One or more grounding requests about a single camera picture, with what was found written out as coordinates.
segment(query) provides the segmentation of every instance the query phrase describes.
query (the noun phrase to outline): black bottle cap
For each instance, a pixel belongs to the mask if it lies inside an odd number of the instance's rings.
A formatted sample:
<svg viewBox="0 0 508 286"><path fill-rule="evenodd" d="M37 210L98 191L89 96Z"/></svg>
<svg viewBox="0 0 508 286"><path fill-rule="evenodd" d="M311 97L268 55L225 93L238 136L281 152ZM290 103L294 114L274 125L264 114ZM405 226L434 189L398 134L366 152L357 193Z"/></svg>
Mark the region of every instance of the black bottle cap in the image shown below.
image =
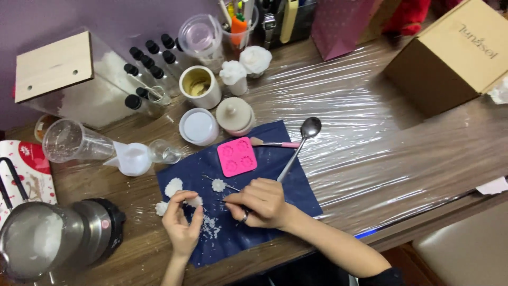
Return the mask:
<svg viewBox="0 0 508 286"><path fill-rule="evenodd" d="M141 107L141 98L135 94L129 94L125 98L125 106L130 109L138 109Z"/></svg>
<svg viewBox="0 0 508 286"><path fill-rule="evenodd" d="M142 98L148 99L148 90L144 88L137 88L136 94L139 95Z"/></svg>
<svg viewBox="0 0 508 286"><path fill-rule="evenodd" d="M164 61L167 63L167 64L172 64L176 61L176 57L175 55L168 51L168 50L165 50L163 53L162 53L162 57L164 58Z"/></svg>
<svg viewBox="0 0 508 286"><path fill-rule="evenodd" d="M128 74L131 74L133 76L137 76L138 73L139 73L139 70L137 67L131 65L131 64L125 64L125 66L123 66L123 70L126 71Z"/></svg>
<svg viewBox="0 0 508 286"><path fill-rule="evenodd" d="M157 54L160 50L158 45L152 40L146 41L145 46L151 54Z"/></svg>
<svg viewBox="0 0 508 286"><path fill-rule="evenodd" d="M150 72L156 79L161 79L164 76L164 71L162 71L162 69L158 66L152 66L150 68Z"/></svg>
<svg viewBox="0 0 508 286"><path fill-rule="evenodd" d="M155 65L155 62L147 55L144 55L141 57L141 63L143 66L147 69L151 68L153 65Z"/></svg>
<svg viewBox="0 0 508 286"><path fill-rule="evenodd" d="M182 47L180 47L180 44L178 43L178 38L175 39L175 44L176 44L176 48L179 50L179 51L183 51L182 50Z"/></svg>
<svg viewBox="0 0 508 286"><path fill-rule="evenodd" d="M129 50L129 53L131 53L132 57L137 61L139 61L141 59L141 57L144 55L143 52L136 47L132 47Z"/></svg>
<svg viewBox="0 0 508 286"><path fill-rule="evenodd" d="M172 49L175 46L175 41L168 34L162 34L161 41L166 49Z"/></svg>

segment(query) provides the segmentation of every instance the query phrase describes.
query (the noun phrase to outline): pink silicone mold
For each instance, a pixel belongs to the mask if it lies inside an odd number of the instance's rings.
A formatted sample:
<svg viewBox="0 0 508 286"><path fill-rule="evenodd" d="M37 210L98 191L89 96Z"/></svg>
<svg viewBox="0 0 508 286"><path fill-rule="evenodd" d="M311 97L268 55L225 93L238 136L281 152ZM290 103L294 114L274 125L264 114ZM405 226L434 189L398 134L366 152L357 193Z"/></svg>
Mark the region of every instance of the pink silicone mold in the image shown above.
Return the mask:
<svg viewBox="0 0 508 286"><path fill-rule="evenodd" d="M241 173L254 170L258 162L254 156L254 150L248 137L224 143L217 147L220 166L224 176L232 177Z"/></svg>

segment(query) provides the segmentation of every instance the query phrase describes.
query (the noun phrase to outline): beige chair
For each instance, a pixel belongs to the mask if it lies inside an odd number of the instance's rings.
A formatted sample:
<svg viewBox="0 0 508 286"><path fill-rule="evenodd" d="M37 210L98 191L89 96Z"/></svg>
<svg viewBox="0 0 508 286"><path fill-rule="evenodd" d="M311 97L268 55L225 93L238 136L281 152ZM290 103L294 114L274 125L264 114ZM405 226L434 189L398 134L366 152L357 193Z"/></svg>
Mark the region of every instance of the beige chair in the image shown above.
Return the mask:
<svg viewBox="0 0 508 286"><path fill-rule="evenodd" d="M449 286L508 285L508 203L414 240L412 246Z"/></svg>

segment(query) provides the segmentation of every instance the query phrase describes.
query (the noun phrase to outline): pink brush handle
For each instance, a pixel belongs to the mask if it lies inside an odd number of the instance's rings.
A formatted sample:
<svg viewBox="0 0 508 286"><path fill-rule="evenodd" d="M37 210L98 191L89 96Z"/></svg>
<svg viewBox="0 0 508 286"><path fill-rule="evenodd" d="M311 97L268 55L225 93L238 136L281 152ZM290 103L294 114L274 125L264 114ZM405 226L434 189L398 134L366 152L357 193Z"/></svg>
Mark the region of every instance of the pink brush handle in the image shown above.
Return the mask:
<svg viewBox="0 0 508 286"><path fill-rule="evenodd" d="M298 148L300 146L300 142L283 142L281 146L287 148Z"/></svg>

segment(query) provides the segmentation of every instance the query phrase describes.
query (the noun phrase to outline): wooden table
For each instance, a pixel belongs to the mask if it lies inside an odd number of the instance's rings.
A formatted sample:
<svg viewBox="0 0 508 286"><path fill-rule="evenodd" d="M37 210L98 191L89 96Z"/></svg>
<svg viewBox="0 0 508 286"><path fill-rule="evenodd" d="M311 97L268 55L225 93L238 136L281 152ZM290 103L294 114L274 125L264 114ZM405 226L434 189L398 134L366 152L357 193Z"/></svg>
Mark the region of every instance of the wooden table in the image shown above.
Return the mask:
<svg viewBox="0 0 508 286"><path fill-rule="evenodd" d="M507 199L471 194L445 204L508 174L506 108L479 98L424 121L379 75L396 52L377 41L323 63L311 40L296 43L275 50L270 69L250 80L242 96L257 124L283 119L293 141L300 139L306 117L322 120L322 132L299 155L324 210L319 219L351 234L383 226L362 239L380 251ZM180 96L156 121L133 116L101 132L127 144L162 138L187 156L199 150L178 134L179 118L190 108ZM12 130L7 138L34 141L33 126ZM224 138L221 133L216 142ZM155 171L129 178L101 164L51 164L57 198L63 205L90 197L111 200L127 215L124 242L100 266L57 273L57 284L159 284L171 245L155 214L162 198ZM307 243L285 235L213 265L189 265L184 284L231 283L309 251Z"/></svg>

